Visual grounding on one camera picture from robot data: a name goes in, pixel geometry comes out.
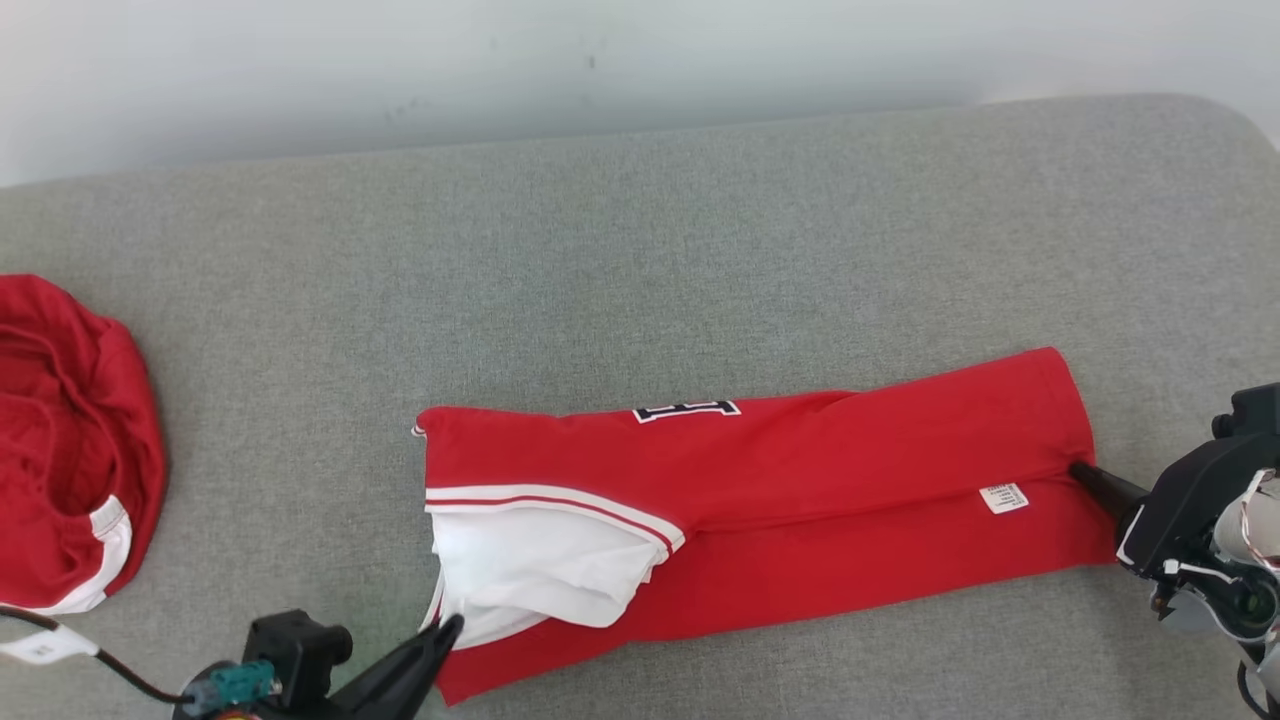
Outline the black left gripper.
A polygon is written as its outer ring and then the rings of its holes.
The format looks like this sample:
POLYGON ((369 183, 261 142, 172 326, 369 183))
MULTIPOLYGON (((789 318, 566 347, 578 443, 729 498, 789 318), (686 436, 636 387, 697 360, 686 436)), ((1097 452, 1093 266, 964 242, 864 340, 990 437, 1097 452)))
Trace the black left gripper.
POLYGON ((415 719, 465 619, 436 620, 328 696, 274 685, 196 685, 196 719, 415 719))

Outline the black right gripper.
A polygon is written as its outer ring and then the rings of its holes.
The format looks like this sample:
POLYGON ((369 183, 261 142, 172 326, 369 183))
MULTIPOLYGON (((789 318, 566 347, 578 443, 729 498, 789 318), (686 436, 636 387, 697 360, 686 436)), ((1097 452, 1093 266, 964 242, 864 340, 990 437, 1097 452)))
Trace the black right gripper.
POLYGON ((1135 516, 1116 557, 1138 577, 1165 577, 1171 561, 1229 573, 1213 557, 1213 528, 1258 470, 1277 468, 1277 455, 1276 436, 1211 439, 1166 468, 1151 492, 1088 462, 1068 473, 1116 523, 1135 516))

